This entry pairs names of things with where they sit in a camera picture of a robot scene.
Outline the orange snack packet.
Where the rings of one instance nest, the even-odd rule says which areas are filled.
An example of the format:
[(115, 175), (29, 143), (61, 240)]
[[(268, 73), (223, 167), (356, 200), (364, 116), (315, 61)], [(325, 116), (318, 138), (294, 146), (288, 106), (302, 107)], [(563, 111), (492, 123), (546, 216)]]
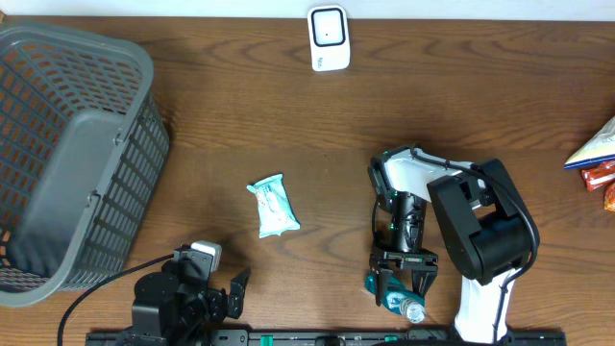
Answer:
[(615, 184), (610, 184), (605, 192), (603, 199), (603, 207), (609, 211), (615, 211)]

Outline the teal mouthwash bottle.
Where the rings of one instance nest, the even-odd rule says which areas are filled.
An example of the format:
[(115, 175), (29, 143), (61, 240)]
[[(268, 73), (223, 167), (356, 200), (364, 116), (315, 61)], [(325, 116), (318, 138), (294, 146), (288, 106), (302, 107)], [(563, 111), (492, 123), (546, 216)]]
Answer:
[(381, 305), (412, 324), (422, 323), (427, 316), (425, 300), (394, 277), (388, 281)]

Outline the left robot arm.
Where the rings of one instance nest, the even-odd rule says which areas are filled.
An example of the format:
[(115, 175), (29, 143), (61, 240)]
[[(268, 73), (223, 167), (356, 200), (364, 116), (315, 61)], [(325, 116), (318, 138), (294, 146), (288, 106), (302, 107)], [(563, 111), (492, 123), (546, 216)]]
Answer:
[(218, 269), (221, 254), (220, 245), (197, 241), (176, 249), (159, 272), (139, 279), (132, 305), (133, 325), (119, 343), (209, 345), (204, 325), (240, 317), (251, 276), (246, 268), (231, 280), (229, 290), (210, 287), (209, 279)]

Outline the grey plastic shopping basket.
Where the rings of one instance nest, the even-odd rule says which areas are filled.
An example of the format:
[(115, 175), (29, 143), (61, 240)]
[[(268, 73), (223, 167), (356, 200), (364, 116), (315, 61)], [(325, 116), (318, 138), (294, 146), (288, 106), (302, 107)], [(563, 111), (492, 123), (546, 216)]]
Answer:
[(1, 28), (1, 303), (122, 270), (169, 151), (140, 46), (41, 23)]

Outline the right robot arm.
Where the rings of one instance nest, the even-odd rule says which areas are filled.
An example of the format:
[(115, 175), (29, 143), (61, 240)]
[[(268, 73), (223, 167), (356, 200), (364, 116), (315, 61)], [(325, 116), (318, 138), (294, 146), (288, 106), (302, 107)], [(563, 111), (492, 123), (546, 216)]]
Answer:
[(365, 287), (378, 306), (413, 323), (424, 320), (425, 297), (438, 256), (425, 249), (432, 209), (448, 256), (462, 277), (453, 324), (458, 339), (496, 345), (510, 290), (534, 265), (540, 236), (504, 164), (448, 161), (417, 146), (385, 151), (367, 168), (374, 210), (390, 214), (389, 235), (374, 229)]

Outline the red chocolate bar wrapper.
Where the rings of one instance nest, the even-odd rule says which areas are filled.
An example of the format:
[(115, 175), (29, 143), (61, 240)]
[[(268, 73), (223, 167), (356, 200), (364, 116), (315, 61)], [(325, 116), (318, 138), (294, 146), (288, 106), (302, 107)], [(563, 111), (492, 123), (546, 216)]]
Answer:
[(581, 177), (585, 181), (588, 191), (594, 191), (601, 186), (608, 185), (614, 180), (614, 161), (604, 161), (597, 167), (583, 169)]

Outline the yellow snack bag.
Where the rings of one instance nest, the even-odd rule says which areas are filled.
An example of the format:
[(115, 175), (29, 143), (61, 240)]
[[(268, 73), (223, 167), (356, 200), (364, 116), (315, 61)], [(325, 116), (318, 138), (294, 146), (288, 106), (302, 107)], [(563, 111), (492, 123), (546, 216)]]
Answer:
[(564, 163), (565, 169), (576, 169), (614, 160), (614, 123), (612, 117), (591, 139)]

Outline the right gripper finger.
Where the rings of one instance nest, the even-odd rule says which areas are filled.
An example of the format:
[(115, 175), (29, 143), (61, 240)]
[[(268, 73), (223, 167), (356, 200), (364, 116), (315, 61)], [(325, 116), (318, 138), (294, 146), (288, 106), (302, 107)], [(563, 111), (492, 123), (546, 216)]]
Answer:
[(424, 298), (437, 277), (437, 270), (413, 270), (411, 273), (412, 290)]
[(377, 266), (371, 269), (370, 278), (372, 279), (375, 303), (379, 307), (388, 288), (388, 283), (393, 276), (393, 270), (388, 267)]

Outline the light blue wet wipes pack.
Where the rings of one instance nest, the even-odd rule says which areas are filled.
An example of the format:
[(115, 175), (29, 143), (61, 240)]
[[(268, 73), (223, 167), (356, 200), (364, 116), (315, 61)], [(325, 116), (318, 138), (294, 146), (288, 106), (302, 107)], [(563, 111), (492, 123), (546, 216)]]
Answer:
[(286, 194), (282, 173), (247, 185), (246, 188), (257, 198), (260, 238), (301, 229)]

